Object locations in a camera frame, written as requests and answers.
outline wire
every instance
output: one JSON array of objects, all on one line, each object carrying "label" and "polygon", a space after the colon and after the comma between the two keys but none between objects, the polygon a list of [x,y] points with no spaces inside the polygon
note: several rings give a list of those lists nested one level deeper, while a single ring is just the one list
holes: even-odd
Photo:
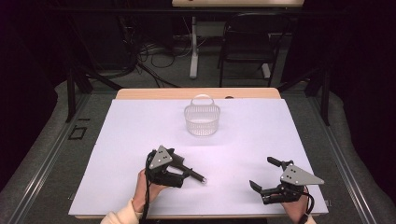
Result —
[{"label": "wire", "polygon": [[146,71],[149,75],[151,75],[156,82],[159,80],[159,81],[161,81],[162,84],[165,83],[165,84],[168,84],[169,86],[179,88],[179,86],[177,86],[177,85],[175,85],[175,84],[173,84],[171,82],[168,82],[165,79],[163,79],[162,77],[158,76],[153,70],[151,70],[150,68],[146,67],[142,63],[138,63],[137,66],[140,67],[142,70]]}]

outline wrist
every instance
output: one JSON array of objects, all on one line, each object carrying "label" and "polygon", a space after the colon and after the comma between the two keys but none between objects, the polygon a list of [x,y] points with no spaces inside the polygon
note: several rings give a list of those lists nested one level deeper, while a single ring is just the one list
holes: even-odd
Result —
[{"label": "wrist", "polygon": [[132,207],[134,208],[134,211],[136,213],[142,213],[144,206],[145,206],[144,200],[139,200],[139,199],[132,200]]}]

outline table leg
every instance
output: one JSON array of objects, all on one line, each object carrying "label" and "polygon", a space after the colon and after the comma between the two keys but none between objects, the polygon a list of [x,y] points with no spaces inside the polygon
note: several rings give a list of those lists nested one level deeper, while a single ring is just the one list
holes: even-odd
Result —
[{"label": "table leg", "polygon": [[191,68],[190,68],[190,78],[197,78],[198,70],[198,48],[197,48],[197,27],[196,18],[192,17],[192,56],[191,56]]}]

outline basket handle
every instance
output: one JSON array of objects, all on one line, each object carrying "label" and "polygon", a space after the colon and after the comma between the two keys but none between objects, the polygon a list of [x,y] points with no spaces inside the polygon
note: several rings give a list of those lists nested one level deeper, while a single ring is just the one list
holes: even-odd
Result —
[{"label": "basket handle", "polygon": [[215,101],[213,100],[213,98],[207,94],[198,94],[196,96],[194,96],[194,98],[191,99],[191,105],[195,105],[195,103],[193,102],[194,100],[197,99],[209,99],[212,100],[212,103],[210,105],[213,105],[215,103]]}]

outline black cable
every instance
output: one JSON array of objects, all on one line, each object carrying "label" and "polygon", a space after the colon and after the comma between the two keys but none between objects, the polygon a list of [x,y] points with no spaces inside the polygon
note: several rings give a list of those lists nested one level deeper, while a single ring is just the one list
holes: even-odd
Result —
[{"label": "black cable", "polygon": [[149,69],[142,63],[138,63],[137,66],[140,67],[141,69],[143,69],[144,71],[146,71],[147,73],[149,73],[152,77],[154,77],[155,80],[160,80],[162,83],[168,84],[169,86],[179,88],[179,86],[177,86],[171,82],[168,82],[165,79],[163,79],[162,77],[158,76],[154,71],[152,71],[151,69]]},{"label": "black cable", "polygon": [[151,161],[151,157],[153,157],[155,155],[155,153],[156,153],[155,150],[151,151],[148,154],[148,157],[146,159],[146,170],[145,170],[145,176],[146,176],[146,198],[145,198],[145,200],[146,200],[146,202],[145,202],[145,205],[143,207],[143,215],[142,215],[143,223],[145,222],[146,217],[147,217],[148,212],[149,212],[149,186],[150,186],[149,175],[148,175],[148,173],[149,173],[149,161]]}]

